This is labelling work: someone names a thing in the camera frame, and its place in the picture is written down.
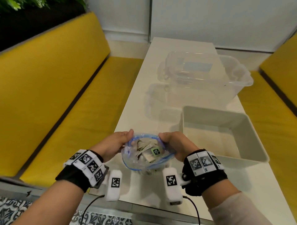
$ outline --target white plastic bin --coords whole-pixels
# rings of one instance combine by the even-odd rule
[[[246,67],[231,56],[170,52],[165,61],[170,79],[169,106],[224,107],[253,84]]]
[[[199,148],[213,152],[227,167],[243,168],[269,161],[244,113],[185,106],[182,120],[183,133]]]

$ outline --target patterned tile floor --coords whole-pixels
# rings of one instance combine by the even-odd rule
[[[17,199],[0,197],[0,225],[10,225],[32,203]],[[83,211],[76,211],[70,225],[79,225]],[[86,212],[83,224],[87,225],[132,225],[131,219],[109,216],[105,214]]]

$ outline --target green tea bag tag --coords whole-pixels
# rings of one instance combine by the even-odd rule
[[[160,150],[159,150],[159,148],[152,148],[151,149],[151,152],[154,154],[154,156],[156,156],[156,155],[158,155],[158,154],[161,153]]]

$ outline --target hand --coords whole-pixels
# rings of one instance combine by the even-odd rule
[[[159,133],[159,137],[176,150],[175,158],[181,162],[188,154],[200,149],[179,131]]]
[[[103,161],[107,162],[120,152],[123,145],[133,137],[133,134],[132,129],[129,132],[115,132],[89,149],[97,152],[103,158]]]

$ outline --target person's left arm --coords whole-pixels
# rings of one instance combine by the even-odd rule
[[[98,153],[104,162],[107,162],[132,137],[132,129],[129,132],[115,132],[91,147],[90,150]],[[13,225],[69,225],[83,194],[83,190],[75,184],[59,180],[42,194]]]

